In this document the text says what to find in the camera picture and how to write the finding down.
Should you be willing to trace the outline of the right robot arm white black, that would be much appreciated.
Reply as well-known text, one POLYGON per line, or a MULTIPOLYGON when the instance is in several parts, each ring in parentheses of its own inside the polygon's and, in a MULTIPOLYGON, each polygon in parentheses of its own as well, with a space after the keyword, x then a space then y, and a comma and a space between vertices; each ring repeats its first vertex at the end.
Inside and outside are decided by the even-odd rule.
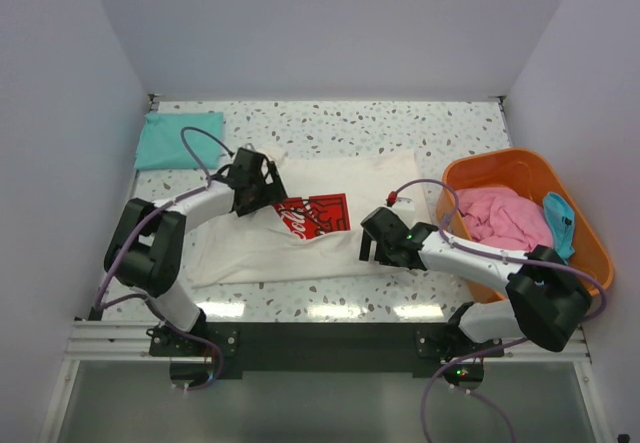
POLYGON ((548 247, 504 250, 462 240, 432 224, 408 227, 389 207, 375 209, 361 227, 376 243, 382 264, 449 273, 505 296, 471 304, 446 330, 446 345, 456 355, 501 338, 526 338, 559 353, 590 310, 592 296, 579 271, 548 247))

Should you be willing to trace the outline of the white coca-cola t-shirt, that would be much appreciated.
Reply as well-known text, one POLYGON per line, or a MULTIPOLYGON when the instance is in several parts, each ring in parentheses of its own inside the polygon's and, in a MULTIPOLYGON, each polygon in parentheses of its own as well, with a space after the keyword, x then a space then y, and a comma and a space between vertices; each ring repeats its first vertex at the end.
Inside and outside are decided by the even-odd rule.
POLYGON ((418 178, 413 151, 313 159, 292 158, 277 146, 262 151, 275 161, 287 199, 196 229, 183 270, 190 287, 392 272, 360 260, 361 222, 391 191, 418 178))

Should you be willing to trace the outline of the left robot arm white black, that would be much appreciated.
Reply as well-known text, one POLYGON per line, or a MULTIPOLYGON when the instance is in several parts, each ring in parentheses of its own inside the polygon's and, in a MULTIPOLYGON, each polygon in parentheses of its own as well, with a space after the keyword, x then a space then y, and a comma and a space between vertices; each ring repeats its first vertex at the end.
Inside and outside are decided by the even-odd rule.
POLYGON ((219 217, 253 214, 287 198, 276 163, 265 154, 240 148, 232 161, 204 184, 165 200, 129 200, 104 258, 105 280, 94 307, 104 301, 112 279, 132 288, 173 331, 173 345, 185 355, 200 353, 207 343, 204 311, 178 282, 187 233, 219 217))

